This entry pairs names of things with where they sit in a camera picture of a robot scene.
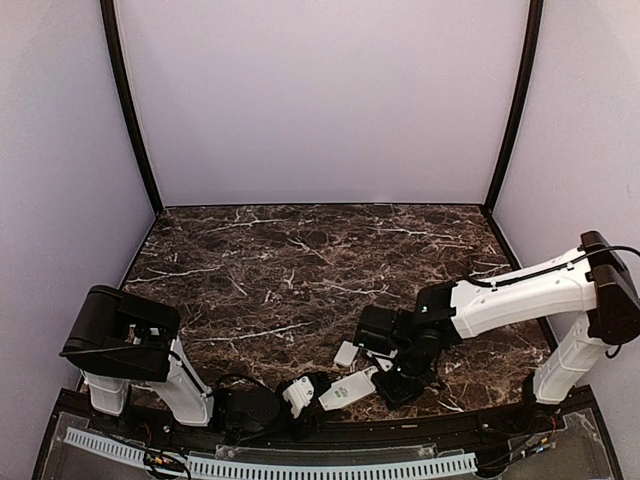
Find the white remote control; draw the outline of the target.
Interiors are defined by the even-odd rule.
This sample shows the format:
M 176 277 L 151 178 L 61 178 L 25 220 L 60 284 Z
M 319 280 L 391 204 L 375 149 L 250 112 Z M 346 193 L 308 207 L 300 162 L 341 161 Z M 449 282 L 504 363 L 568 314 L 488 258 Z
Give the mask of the white remote control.
M 319 403 L 325 411 L 342 410 L 376 391 L 372 376 L 378 372 L 375 366 L 352 373 L 333 382 L 330 388 L 319 397 Z

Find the white battery cover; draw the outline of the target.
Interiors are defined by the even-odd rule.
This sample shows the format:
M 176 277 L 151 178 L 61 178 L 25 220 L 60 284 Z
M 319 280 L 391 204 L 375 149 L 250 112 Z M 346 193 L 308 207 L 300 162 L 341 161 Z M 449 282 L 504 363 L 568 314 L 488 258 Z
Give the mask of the white battery cover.
M 349 341 L 343 341 L 334 356 L 333 362 L 340 367 L 350 367 L 358 355 L 358 352 L 358 346 L 355 346 Z

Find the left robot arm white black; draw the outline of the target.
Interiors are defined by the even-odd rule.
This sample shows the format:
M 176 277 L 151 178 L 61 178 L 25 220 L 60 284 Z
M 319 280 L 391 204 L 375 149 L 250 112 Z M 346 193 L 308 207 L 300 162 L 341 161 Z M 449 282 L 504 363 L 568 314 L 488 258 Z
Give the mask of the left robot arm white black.
M 127 403 L 135 385 L 154 391 L 179 424 L 236 442 L 277 432 L 304 439 L 321 428 L 326 373 L 306 373 L 275 389 L 239 373 L 207 385 L 187 358 L 180 322 L 169 305 L 105 285 L 89 289 L 59 355 L 82 372 L 91 406 L 117 434 L 141 427 L 140 412 Z

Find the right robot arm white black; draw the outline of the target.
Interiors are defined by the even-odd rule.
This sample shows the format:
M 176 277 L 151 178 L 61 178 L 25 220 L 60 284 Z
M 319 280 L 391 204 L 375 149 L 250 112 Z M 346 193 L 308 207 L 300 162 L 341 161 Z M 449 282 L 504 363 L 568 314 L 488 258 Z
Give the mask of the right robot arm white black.
M 391 357 L 391 368 L 372 381 L 395 409 L 435 381 L 439 355 L 451 346 L 507 325 L 575 314 L 570 332 L 526 381 L 525 400 L 511 410 L 511 426 L 530 434 L 547 420 L 549 405 L 563 402 L 609 348 L 638 337 L 639 294 L 622 250 L 600 232 L 587 231 L 578 247 L 547 262 L 425 287 L 411 311 L 367 306 L 354 343 Z

